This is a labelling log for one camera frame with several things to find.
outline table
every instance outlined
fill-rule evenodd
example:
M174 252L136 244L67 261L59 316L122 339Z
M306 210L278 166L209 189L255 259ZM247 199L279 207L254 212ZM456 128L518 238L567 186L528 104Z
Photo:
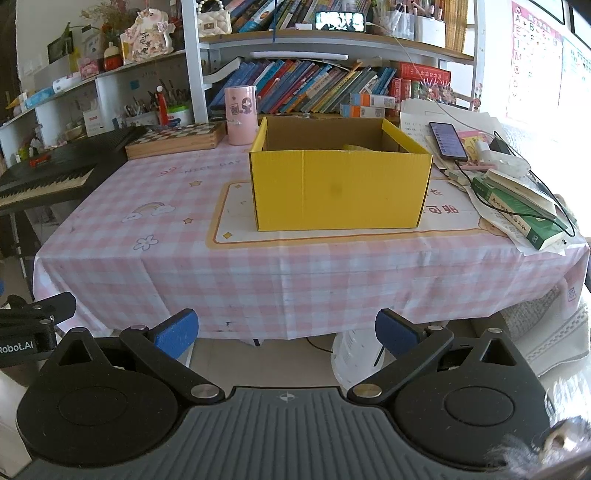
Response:
M257 232L247 152L224 140L129 161L41 248L35 297L76 296L64 330L154 326L189 307L201 337L241 339L372 327L384 307L414 323L486 317L563 279L576 310L582 237L565 256L523 256L436 170L415 231Z

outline black cable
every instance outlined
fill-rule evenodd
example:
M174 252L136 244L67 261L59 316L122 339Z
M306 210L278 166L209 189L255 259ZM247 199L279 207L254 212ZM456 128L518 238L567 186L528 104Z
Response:
M495 134L495 138L500 140L501 142L503 142L512 152L514 156L519 156L521 158L523 158L525 161L527 161L525 159L525 157L523 157L523 155L519 154L515 155L515 150L507 143L505 142L501 136L498 134L498 132L495 130L493 132ZM480 194L474 189L474 186L472 184L473 180L468 176L468 174L462 169L462 167L460 166L460 163L457 160L454 160L456 166L460 169L460 171L464 174L464 176L468 179L468 182L470 182L470 187L472 188L472 191L474 192L474 194L476 195L476 198L478 200L480 200L481 203L483 203L484 205L486 205L489 208L492 208L493 210L496 210L497 212L501 212L501 213L507 213L509 215L517 215L520 217L532 217L532 218L539 218L541 220L548 220L549 222L552 222L553 224L555 224L558 228L560 228L564 233L566 233L569 237L574 238L576 236L576 230L574 228L573 222L570 220L569 214L566 213L566 210L564 209L564 207L562 206L562 204L560 203L560 201L554 196L554 194L550 191L550 189L546 186L546 184L533 172L530 170L530 173L537 179L539 180L542 185L546 188L546 190L548 190L548 192L550 192L550 195L552 195L552 199L558 204L558 206L560 207L560 210L562 210L562 213L565 215L566 219L569 221L570 227L573 229L573 234L571 235L569 232L567 232L567 229L564 228L562 225L560 225L558 222L547 218L545 216L542 215L534 215L532 213L518 213L518 212L510 212L508 210L503 210L501 208L497 208L492 206L489 202L487 202L486 200L484 200Z
M322 348L321 346L314 345L308 337L306 337L306 340L308 340L308 343L311 346L313 346L314 348L317 348L318 350L322 350L323 352L326 352L326 353L332 353L332 350L327 350L326 348Z

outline wooden chessboard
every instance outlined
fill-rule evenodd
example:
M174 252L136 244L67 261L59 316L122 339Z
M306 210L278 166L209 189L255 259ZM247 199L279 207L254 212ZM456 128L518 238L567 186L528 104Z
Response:
M226 122L188 125L162 131L150 131L125 147L127 157L155 157L169 153L216 148L226 135Z

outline window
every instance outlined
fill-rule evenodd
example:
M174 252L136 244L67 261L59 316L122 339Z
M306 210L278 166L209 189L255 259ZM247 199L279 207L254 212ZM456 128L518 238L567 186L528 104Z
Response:
M591 26L574 8L571 9L573 33L581 42L591 48Z
M536 4L543 10L546 10L560 23L564 24L564 9L562 0L532 0L532 3Z

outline decorative sign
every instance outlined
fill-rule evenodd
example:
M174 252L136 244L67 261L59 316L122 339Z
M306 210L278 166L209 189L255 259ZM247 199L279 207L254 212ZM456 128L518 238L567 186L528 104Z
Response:
M563 38L529 10L512 2L513 56L507 117L547 121L560 96Z

